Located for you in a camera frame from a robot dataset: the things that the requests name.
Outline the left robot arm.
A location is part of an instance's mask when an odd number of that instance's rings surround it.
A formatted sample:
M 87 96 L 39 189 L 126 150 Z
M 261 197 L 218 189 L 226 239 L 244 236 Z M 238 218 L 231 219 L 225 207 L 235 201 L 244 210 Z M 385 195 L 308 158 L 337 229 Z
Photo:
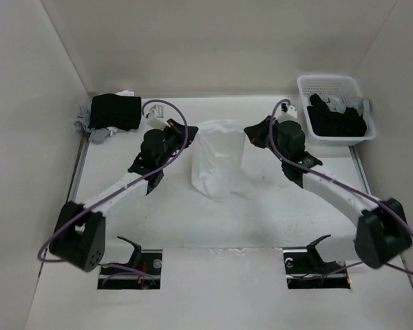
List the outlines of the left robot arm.
M 67 202 L 60 211 L 48 243 L 51 254 L 84 272 L 117 263 L 126 274 L 140 268 L 138 244 L 106 230 L 109 210 L 126 197 L 147 196 L 162 180 L 163 170 L 187 148 L 198 132 L 175 120 L 158 122 L 143 135 L 140 152 L 127 172 L 113 185 L 83 203 Z

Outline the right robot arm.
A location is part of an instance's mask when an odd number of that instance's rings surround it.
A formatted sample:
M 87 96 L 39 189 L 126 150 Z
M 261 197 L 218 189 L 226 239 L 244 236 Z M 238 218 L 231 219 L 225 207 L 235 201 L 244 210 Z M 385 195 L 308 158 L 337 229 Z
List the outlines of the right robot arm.
M 324 234 L 305 256 L 307 267 L 321 272 L 332 261 L 358 260 L 378 269 L 412 247 L 401 203 L 381 201 L 335 179 L 324 163 L 305 149 L 305 134 L 296 121 L 278 122 L 267 116 L 244 128 L 249 142 L 268 149 L 282 163 L 286 178 L 322 198 L 347 217 L 354 234 Z

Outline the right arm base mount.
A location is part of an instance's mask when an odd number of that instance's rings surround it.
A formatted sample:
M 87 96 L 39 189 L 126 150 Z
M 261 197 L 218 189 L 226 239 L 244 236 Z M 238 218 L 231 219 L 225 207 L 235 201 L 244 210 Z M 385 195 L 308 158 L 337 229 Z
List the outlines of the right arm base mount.
M 283 249 L 286 284 L 289 289 L 350 289 L 346 270 L 328 275 L 345 267 L 345 261 L 325 262 L 317 252 L 317 245 L 330 235 L 321 236 L 305 247 Z

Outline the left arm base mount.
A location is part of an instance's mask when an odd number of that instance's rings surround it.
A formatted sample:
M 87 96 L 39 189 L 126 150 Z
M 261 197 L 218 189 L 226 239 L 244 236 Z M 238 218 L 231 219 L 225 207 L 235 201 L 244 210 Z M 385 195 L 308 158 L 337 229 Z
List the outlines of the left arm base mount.
M 144 250 L 141 245 L 118 236 L 119 252 L 131 252 L 128 259 L 103 262 L 97 289 L 158 290 L 161 284 L 163 250 Z

